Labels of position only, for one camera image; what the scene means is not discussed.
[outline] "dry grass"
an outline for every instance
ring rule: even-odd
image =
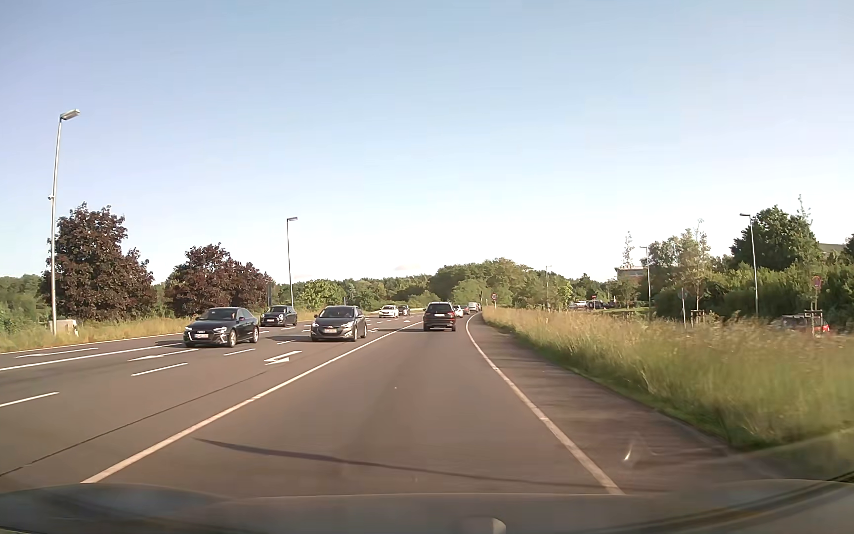
[[[145,335],[176,334],[183,332],[183,327],[189,322],[190,320],[185,318],[172,319],[166,317],[154,317],[139,321],[89,322],[78,326],[78,335],[59,334],[57,337],[52,335],[48,328],[35,325],[18,332],[0,334],[0,353],[127,339]]]
[[[703,326],[599,313],[487,309],[547,356],[741,448],[854,427],[854,339],[753,324]]]

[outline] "road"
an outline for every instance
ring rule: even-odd
[[[633,494],[765,474],[480,315],[368,324],[354,343],[302,322],[233,349],[174,334],[1,355],[0,491]]]

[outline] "car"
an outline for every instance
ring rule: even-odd
[[[386,304],[378,310],[378,317],[398,317],[397,306],[394,304]]]
[[[322,339],[349,339],[358,341],[367,337],[367,319],[358,306],[327,306],[315,315],[311,323],[312,341]]]
[[[183,344],[187,347],[235,347],[239,341],[259,341],[259,325],[246,308],[210,308],[183,329]]]
[[[259,326],[286,326],[299,323],[299,314],[291,306],[272,306],[259,320]]]
[[[449,328],[457,332],[457,313],[450,302],[431,302],[424,310],[424,332],[434,328]]]

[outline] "car hood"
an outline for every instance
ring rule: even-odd
[[[236,321],[194,321],[190,323],[190,328],[194,330],[212,330],[214,328],[219,328],[221,326],[225,326],[227,328],[231,326],[235,326]]]
[[[0,494],[0,528],[48,534],[215,532],[854,532],[854,484],[761,480],[655,496],[407,493],[233,500],[155,486]]]
[[[353,322],[354,319],[349,318],[338,318],[338,317],[315,317],[315,323],[319,326],[341,326],[344,323]]]

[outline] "utility box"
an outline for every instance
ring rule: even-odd
[[[78,322],[76,319],[58,319],[58,334],[75,334],[78,335]],[[51,321],[48,322],[48,329],[51,330]]]

